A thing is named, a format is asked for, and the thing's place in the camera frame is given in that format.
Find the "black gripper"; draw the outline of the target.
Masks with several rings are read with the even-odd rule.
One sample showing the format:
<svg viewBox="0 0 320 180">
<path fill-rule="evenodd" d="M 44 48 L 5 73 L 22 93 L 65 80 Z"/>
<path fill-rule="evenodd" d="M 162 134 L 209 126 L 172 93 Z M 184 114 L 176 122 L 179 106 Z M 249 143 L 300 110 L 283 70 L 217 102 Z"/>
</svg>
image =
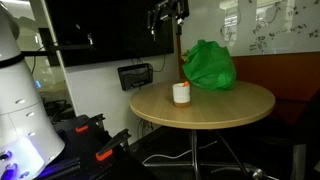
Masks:
<svg viewBox="0 0 320 180">
<path fill-rule="evenodd" d="M 147 28 L 150 30 L 153 41 L 155 34 L 155 12 L 148 11 Z M 176 34 L 182 34 L 183 19 L 189 16 L 188 0 L 162 0 L 156 4 L 156 19 L 166 20 L 168 18 L 176 19 Z"/>
</svg>

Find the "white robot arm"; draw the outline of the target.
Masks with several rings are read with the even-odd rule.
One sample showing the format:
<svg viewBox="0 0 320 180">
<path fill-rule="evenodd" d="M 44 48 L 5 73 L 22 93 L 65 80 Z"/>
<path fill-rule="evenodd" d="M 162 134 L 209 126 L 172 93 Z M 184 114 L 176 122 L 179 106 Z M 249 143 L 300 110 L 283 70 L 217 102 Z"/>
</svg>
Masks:
<svg viewBox="0 0 320 180">
<path fill-rule="evenodd" d="M 68 148 L 49 121 L 16 39 L 19 28 L 1 8 L 1 180 L 33 180 Z"/>
</svg>

